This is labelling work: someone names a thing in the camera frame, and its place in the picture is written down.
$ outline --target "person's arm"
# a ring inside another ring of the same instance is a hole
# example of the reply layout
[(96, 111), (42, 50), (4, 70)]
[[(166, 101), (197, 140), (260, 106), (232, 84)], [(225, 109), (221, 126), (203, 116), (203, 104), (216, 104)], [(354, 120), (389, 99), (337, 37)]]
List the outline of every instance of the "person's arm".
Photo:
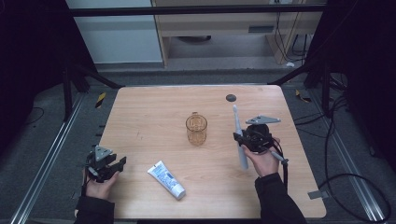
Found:
[(279, 160), (271, 152), (254, 154), (242, 145), (245, 154), (253, 162), (259, 178), (255, 187), (262, 208), (261, 217), (264, 224), (294, 224), (306, 223), (299, 207), (286, 192), (282, 179), (279, 176)]
[(120, 172), (116, 172), (105, 183), (89, 180), (86, 196), (78, 200), (75, 224), (110, 224), (114, 223), (115, 204), (108, 201), (111, 187), (116, 182)]

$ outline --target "white tube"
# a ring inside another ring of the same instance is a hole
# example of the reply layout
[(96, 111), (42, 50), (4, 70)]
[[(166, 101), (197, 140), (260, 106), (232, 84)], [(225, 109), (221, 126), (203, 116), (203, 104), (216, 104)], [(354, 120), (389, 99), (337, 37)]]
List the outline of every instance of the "white tube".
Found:
[(180, 200), (186, 195), (186, 190), (175, 180), (162, 161), (149, 168), (148, 173), (154, 176), (176, 199)]
[[(241, 125), (239, 123), (238, 110), (236, 108), (236, 105), (233, 105), (233, 116), (235, 118), (235, 132), (242, 135), (242, 129), (241, 129)], [(248, 169), (248, 158), (245, 155), (244, 149), (242, 149), (238, 143), (236, 143), (236, 148), (238, 149), (239, 162), (241, 163), (241, 167), (242, 167), (242, 169), (247, 170)]]

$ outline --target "table top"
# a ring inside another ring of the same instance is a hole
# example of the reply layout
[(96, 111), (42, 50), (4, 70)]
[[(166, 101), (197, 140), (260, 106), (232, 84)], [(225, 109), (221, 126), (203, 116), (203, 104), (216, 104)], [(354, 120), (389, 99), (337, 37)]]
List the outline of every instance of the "table top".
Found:
[[(228, 102), (226, 96), (236, 96)], [(110, 201), (116, 218), (260, 218), (254, 188), (258, 177), (251, 161), (239, 162), (233, 105), (242, 129), (258, 115), (279, 118), (268, 124), (280, 138), (289, 159), (289, 195), (305, 217), (324, 217), (321, 199), (307, 192), (318, 190), (282, 90), (278, 86), (161, 86), (119, 90), (100, 142), (127, 157)], [(207, 138), (193, 146), (187, 138), (186, 119), (198, 112), (207, 119)], [(186, 190), (176, 200), (148, 169), (163, 161)]]

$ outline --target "aluminum strip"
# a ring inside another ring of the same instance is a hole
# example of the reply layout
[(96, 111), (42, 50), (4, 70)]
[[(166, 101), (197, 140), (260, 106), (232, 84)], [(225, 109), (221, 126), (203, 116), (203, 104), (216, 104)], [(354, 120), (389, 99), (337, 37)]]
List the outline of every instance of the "aluminum strip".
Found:
[[(315, 90), (308, 90), (309, 93), (312, 96), (312, 101), (315, 103), (316, 107), (318, 108), (318, 111), (322, 111), (322, 108), (319, 104), (319, 102), (321, 102), (319, 99), (319, 95), (318, 92)], [(329, 119), (327, 119), (326, 117), (323, 117), (323, 122), (325, 123), (326, 127), (329, 129), (330, 128), (330, 121)], [(354, 161), (352, 160), (352, 158), (350, 157), (349, 153), (347, 152), (347, 148), (343, 143), (343, 140), (339, 134), (339, 132), (337, 132), (337, 130), (334, 130), (333, 135), (331, 136), (331, 142), (333, 143), (335, 150), (338, 154), (338, 156), (341, 159), (341, 162), (344, 165), (344, 169), (352, 174), (355, 175), (361, 175), (360, 170), (358, 169), (358, 167), (355, 165)], [(349, 178), (353, 188), (355, 189), (356, 194), (358, 195), (360, 201), (361, 201), (361, 205), (363, 206), (363, 209), (365, 210), (368, 218), (370, 218), (370, 220), (381, 220), (383, 218), (385, 218), (384, 214), (382, 213), (381, 208), (379, 207), (373, 193), (371, 192), (371, 190), (369, 189), (369, 186), (365, 183), (364, 180), (361, 179), (357, 179), (355, 177), (350, 177)]]
[(26, 192), (19, 208), (12, 216), (10, 220), (11, 224), (24, 224), (27, 218), (29, 217), (32, 208), (35, 205), (35, 201), (39, 193), (41, 192), (47, 180), (47, 177), (50, 174), (52, 166), (55, 163), (59, 152), (62, 149), (64, 140), (66, 139), (71, 127), (73, 126), (73, 123), (76, 119), (78, 111), (81, 108), (81, 103), (84, 100), (85, 95), (86, 93), (80, 93), (80, 92), (77, 94), (76, 101), (73, 105), (73, 112), (70, 116), (70, 119), (63, 123), (60, 131), (55, 137), (55, 140), (53, 141), (52, 146), (49, 149), (46, 159), (44, 159), (43, 163), (41, 164), (41, 167), (38, 170), (37, 175), (35, 176), (35, 179), (32, 182), (30, 188)]

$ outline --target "gray carpet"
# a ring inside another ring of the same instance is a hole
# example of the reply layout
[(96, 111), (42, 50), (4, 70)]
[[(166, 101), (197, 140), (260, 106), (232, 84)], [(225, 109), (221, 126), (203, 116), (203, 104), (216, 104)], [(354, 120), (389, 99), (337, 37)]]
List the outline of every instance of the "gray carpet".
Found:
[[(216, 70), (204, 71), (194, 74), (192, 71), (181, 72), (148, 72), (148, 73), (122, 73), (104, 74), (110, 79), (124, 85), (182, 85), (182, 84), (231, 84), (231, 83), (266, 83), (283, 75), (281, 71), (264, 70)], [(62, 151), (60, 152), (52, 170), (49, 173), (43, 189), (41, 190), (29, 218), (44, 219), (74, 219), (74, 206), (76, 200), (71, 199), (74, 191), (79, 191), (81, 183), (81, 170), (85, 157), (92, 149), (92, 145), (100, 141), (101, 125), (106, 124), (111, 106), (117, 90), (112, 90), (102, 83), (90, 80), (92, 85), (89, 93), (85, 94), (82, 108), (77, 119), (67, 136)], [(294, 119), (319, 112), (315, 103), (306, 103), (295, 96), (295, 89), (300, 89), (306, 94), (313, 94), (319, 90), (304, 91), (302, 83), (297, 79), (285, 84), (282, 88)], [(101, 108), (94, 105), (98, 95), (105, 91), (106, 98)], [(335, 99), (340, 93), (332, 91)], [(63, 115), (63, 89), (62, 85), (55, 86), (41, 92), (35, 98), (35, 108), (21, 130), (19, 136), (11, 144), (11, 152), (1, 159), (0, 165), (0, 220), (12, 217), (18, 208), (25, 192), (29, 189), (41, 162), (47, 155), (51, 142), (59, 131)], [(310, 120), (298, 119), (296, 123)], [(370, 156), (367, 143), (362, 137), (353, 116), (348, 112), (347, 106), (341, 107), (334, 114), (335, 127), (342, 136), (343, 142), (361, 174), (373, 181), (384, 192), (392, 207), (395, 207), (396, 175), (389, 168), (385, 160)], [(304, 150), (313, 170), (318, 184), (325, 180), (324, 174), (324, 146), (327, 127), (322, 119), (315, 122), (298, 125), (299, 135), (303, 142)], [(330, 175), (345, 172), (344, 164), (340, 160), (332, 142), (328, 148), (328, 161)], [(366, 213), (360, 200), (350, 184), (349, 177), (342, 177), (332, 182), (334, 196), (348, 209), (359, 216), (365, 217)], [(386, 206), (381, 198), (374, 193), (383, 213), (387, 213)], [(309, 223), (361, 223), (345, 212), (332, 197), (324, 199), (327, 215), (320, 220), (308, 220)], [(396, 223), (392, 216), (388, 223)]]

